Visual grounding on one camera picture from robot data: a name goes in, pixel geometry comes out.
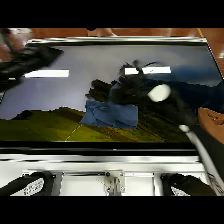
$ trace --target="cloth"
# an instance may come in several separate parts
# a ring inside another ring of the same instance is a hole
[[[136,128],[138,107],[87,100],[86,114],[80,123],[98,127]]]

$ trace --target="television screen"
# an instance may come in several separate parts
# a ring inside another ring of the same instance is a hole
[[[57,61],[5,92],[0,140],[189,142],[176,121],[146,99],[149,87],[163,83],[172,85],[197,117],[203,109],[224,112],[223,80],[207,46],[54,48],[64,51]],[[125,69],[136,61],[154,71],[128,74]]]

